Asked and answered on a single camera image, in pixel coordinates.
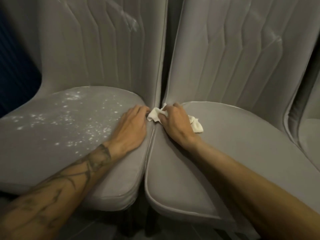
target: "person's left hand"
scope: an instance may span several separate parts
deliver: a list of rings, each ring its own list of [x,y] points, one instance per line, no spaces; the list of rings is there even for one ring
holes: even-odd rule
[[[147,112],[150,112],[147,106],[136,105],[122,115],[111,139],[103,143],[112,157],[124,157],[142,144],[147,134]]]

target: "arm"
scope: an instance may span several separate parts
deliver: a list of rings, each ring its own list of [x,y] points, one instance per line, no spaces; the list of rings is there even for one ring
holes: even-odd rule
[[[146,106],[123,114],[109,141],[11,202],[2,213],[0,240],[52,239],[97,181],[144,140]]]
[[[195,158],[210,183],[226,195],[266,239],[320,239],[320,215],[310,207],[197,136],[179,104],[159,115],[170,137]]]

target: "white rag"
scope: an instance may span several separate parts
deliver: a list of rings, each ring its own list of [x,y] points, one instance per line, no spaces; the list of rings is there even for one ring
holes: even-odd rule
[[[168,112],[167,111],[163,111],[163,108],[162,109],[159,109],[159,108],[154,108],[148,115],[147,119],[148,121],[154,121],[154,122],[160,122],[160,119],[158,117],[159,114],[163,114],[165,115],[166,117],[168,117]],[[203,132],[203,128],[202,128],[202,125],[200,124],[200,122],[198,121],[198,119],[196,119],[195,117],[193,116],[189,116],[189,121],[190,121],[190,124],[191,124],[191,127],[193,129],[193,132],[194,133],[202,133]]]

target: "bare forearm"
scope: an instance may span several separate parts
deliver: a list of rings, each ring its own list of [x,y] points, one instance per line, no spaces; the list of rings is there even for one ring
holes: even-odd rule
[[[297,198],[201,140],[189,151],[212,185],[233,199],[261,236],[320,239],[320,215]]]
[[[107,144],[100,145],[18,197],[2,214],[0,239],[53,238],[116,160]]]

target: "chair seat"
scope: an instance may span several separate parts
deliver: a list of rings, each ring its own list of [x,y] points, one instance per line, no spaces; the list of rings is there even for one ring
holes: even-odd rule
[[[214,102],[187,102],[183,106],[189,115],[199,118],[204,128],[200,137],[205,142],[320,213],[320,173],[285,134],[234,106]],[[145,179],[152,207],[179,220],[207,222],[226,230],[252,230],[248,224],[241,226],[243,216],[220,198],[188,157],[162,126],[156,125]]]
[[[107,140],[121,115],[142,99],[111,87],[77,87],[32,100],[0,120],[0,190],[21,194]],[[110,170],[85,204],[122,210],[137,197],[153,130]]]
[[[299,128],[299,140],[307,157],[320,170],[320,119],[306,119]]]

